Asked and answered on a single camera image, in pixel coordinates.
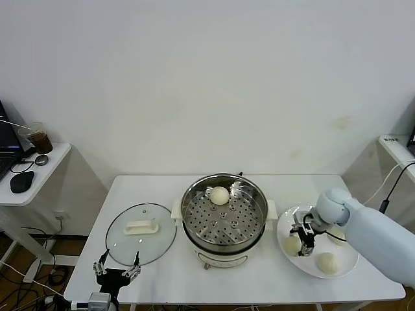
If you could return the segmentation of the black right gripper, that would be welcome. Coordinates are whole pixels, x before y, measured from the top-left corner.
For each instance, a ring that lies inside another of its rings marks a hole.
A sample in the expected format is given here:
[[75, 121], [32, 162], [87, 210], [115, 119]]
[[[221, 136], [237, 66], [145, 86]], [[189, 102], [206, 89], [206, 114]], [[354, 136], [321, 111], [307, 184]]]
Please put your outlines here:
[[298, 234], [301, 240], [300, 256], [307, 257], [313, 253], [314, 250], [314, 231], [310, 223], [292, 224], [289, 235]]

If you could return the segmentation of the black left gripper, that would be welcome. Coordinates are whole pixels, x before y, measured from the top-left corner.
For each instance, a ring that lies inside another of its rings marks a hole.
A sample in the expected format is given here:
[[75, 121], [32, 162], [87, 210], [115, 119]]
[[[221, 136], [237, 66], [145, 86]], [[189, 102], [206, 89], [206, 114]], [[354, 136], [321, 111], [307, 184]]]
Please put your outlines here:
[[100, 256], [97, 262], [93, 263], [93, 271], [97, 275], [97, 284], [100, 286], [99, 292], [107, 294], [118, 294], [119, 290], [128, 286], [130, 279], [135, 279], [141, 273], [139, 252], [136, 253], [133, 265], [128, 270], [105, 269], [109, 249]]

